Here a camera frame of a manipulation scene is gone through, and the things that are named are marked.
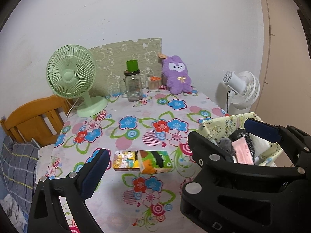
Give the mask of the yellow patterned storage box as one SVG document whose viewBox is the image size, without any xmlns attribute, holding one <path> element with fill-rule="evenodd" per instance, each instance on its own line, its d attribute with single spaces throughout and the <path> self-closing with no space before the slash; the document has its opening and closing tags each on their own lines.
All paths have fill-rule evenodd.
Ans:
<svg viewBox="0 0 311 233">
<path fill-rule="evenodd" d="M 213 143 L 218 142 L 223 137 L 229 137 L 237 129 L 244 129 L 244 123 L 247 119 L 262 119 L 254 112 L 219 117 L 216 119 L 205 120 L 200 124 L 199 134 Z M 271 154 L 263 162 L 255 163 L 259 166 L 273 166 L 275 160 L 283 153 L 279 144 L 270 143 Z"/>
</svg>

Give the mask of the beige door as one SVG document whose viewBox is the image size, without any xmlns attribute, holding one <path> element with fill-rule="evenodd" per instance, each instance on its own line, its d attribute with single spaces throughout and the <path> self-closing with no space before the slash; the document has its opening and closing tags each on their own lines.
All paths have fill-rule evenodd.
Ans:
<svg viewBox="0 0 311 233">
<path fill-rule="evenodd" d="M 252 111 L 272 125 L 310 133 L 310 56 L 293 0 L 261 0 L 264 52 L 261 91 Z"/>
</svg>

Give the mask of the green desk fan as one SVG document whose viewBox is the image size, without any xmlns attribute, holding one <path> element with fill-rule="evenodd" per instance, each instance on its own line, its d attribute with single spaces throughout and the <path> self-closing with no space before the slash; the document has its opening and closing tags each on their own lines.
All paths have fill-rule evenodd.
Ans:
<svg viewBox="0 0 311 233">
<path fill-rule="evenodd" d="M 76 111 L 79 117 L 96 115 L 108 105 L 105 97 L 89 94 L 95 77 L 95 59 L 88 49 L 79 45 L 60 47 L 46 67 L 46 80 L 53 93 L 66 99 L 83 98 Z"/>
</svg>

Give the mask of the grey fuzzy toy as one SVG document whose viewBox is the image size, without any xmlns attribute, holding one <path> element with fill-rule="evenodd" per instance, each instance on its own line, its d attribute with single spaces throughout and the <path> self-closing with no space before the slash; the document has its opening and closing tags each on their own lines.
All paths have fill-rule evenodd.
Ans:
<svg viewBox="0 0 311 233">
<path fill-rule="evenodd" d="M 235 156 L 236 155 L 236 151 L 234 150 L 234 147 L 232 145 L 232 141 L 229 138 L 221 138 L 218 142 L 217 145 L 219 148 L 221 148 L 222 150 L 226 151 L 228 154 L 230 154 L 231 156 Z"/>
</svg>

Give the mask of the floral tablecloth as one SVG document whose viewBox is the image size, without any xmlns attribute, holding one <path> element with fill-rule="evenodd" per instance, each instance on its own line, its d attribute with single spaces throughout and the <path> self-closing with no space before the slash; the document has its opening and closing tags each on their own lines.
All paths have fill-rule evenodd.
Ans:
<svg viewBox="0 0 311 233">
<path fill-rule="evenodd" d="M 80 170 L 99 148 L 111 156 L 164 150 L 172 163 L 167 173 L 116 171 L 110 162 L 86 205 L 104 232 L 200 232 L 180 212 L 182 186 L 200 169 L 187 136 L 204 120 L 226 112 L 198 90 L 173 95 L 164 86 L 145 91 L 137 102 L 119 95 L 109 96 L 108 102 L 98 115 L 69 116 L 56 143 L 39 153 L 37 176 L 63 178 Z"/>
</svg>

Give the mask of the white standing fan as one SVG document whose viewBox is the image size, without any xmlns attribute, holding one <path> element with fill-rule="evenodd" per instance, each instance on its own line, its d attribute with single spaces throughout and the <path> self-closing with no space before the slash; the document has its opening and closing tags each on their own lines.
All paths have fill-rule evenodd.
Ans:
<svg viewBox="0 0 311 233">
<path fill-rule="evenodd" d="M 229 115 L 247 113 L 260 94 L 258 78 L 251 72 L 226 72 L 222 82 L 227 92 L 227 111 Z"/>
</svg>

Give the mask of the wooden chair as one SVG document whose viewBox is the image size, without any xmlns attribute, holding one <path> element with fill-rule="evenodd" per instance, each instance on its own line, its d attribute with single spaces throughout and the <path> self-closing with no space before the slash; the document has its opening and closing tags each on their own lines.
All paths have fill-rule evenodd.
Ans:
<svg viewBox="0 0 311 233">
<path fill-rule="evenodd" d="M 2 118 L 1 127 L 18 143 L 34 139 L 41 146 L 55 144 L 64 125 L 60 112 L 67 114 L 72 103 L 57 95 L 33 100 Z"/>
</svg>

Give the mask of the colourful tissue pack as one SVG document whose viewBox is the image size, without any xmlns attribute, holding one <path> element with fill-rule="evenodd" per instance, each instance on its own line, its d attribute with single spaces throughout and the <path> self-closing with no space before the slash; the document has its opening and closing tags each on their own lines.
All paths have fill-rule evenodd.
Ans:
<svg viewBox="0 0 311 233">
<path fill-rule="evenodd" d="M 152 175 L 170 172 L 173 163 L 166 151 L 116 151 L 112 166 L 115 171 L 139 171 Z"/>
</svg>

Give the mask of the purple plush bunny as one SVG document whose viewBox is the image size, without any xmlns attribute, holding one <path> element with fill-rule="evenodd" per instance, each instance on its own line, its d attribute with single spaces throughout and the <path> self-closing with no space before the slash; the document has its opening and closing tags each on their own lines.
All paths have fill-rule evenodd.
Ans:
<svg viewBox="0 0 311 233">
<path fill-rule="evenodd" d="M 162 75 L 171 94 L 178 95 L 192 91 L 187 66 L 178 55 L 167 56 L 162 60 Z"/>
</svg>

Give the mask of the pink packet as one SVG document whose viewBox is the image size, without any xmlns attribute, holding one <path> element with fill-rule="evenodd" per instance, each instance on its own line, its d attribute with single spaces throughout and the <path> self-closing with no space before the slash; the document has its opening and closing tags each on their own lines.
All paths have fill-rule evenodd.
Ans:
<svg viewBox="0 0 311 233">
<path fill-rule="evenodd" d="M 253 165 L 252 155 L 244 137 L 232 142 L 234 150 L 236 151 L 236 159 L 238 163 Z"/>
</svg>

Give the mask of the small toothpick jar orange lid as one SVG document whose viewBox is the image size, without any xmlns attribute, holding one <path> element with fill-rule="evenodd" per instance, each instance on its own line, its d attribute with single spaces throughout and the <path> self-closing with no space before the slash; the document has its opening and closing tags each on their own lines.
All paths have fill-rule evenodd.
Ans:
<svg viewBox="0 0 311 233">
<path fill-rule="evenodd" d="M 153 75 L 148 75 L 148 89 L 150 92 L 156 92 L 159 90 L 161 84 L 161 78 Z"/>
</svg>

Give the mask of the white folded cloth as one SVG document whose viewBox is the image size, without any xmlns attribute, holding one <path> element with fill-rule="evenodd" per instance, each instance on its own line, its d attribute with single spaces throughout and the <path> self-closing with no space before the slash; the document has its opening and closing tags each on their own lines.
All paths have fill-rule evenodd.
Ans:
<svg viewBox="0 0 311 233">
<path fill-rule="evenodd" d="M 269 142 L 253 134 L 250 134 L 250 138 L 252 140 L 253 149 L 255 151 L 255 163 L 263 162 L 271 154 L 271 147 Z"/>
</svg>

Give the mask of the beige patterned board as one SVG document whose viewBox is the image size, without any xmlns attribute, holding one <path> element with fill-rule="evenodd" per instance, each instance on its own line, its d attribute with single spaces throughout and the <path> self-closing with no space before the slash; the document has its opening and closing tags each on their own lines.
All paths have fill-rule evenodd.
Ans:
<svg viewBox="0 0 311 233">
<path fill-rule="evenodd" d="M 90 48 L 95 64 L 96 77 L 90 96 L 109 96 L 120 93 L 127 61 L 137 60 L 142 86 L 147 88 L 148 76 L 160 77 L 162 64 L 158 54 L 162 52 L 161 38 L 128 40 Z"/>
</svg>

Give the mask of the glass jar with green lid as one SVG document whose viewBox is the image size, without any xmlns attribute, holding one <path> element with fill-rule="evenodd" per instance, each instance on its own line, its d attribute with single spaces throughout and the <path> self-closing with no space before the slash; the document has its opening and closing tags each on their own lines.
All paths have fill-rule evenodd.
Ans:
<svg viewBox="0 0 311 233">
<path fill-rule="evenodd" d="M 126 61 L 127 69 L 124 71 L 125 92 L 129 102 L 143 99 L 143 87 L 140 77 L 138 61 Z"/>
</svg>

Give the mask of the grey plaid bedding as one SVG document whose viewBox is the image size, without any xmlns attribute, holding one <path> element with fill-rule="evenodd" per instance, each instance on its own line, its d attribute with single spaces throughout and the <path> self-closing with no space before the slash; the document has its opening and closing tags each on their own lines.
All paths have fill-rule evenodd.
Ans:
<svg viewBox="0 0 311 233">
<path fill-rule="evenodd" d="M 18 232 L 27 232 L 36 187 L 38 145 L 5 136 L 1 143 L 1 208 Z"/>
</svg>

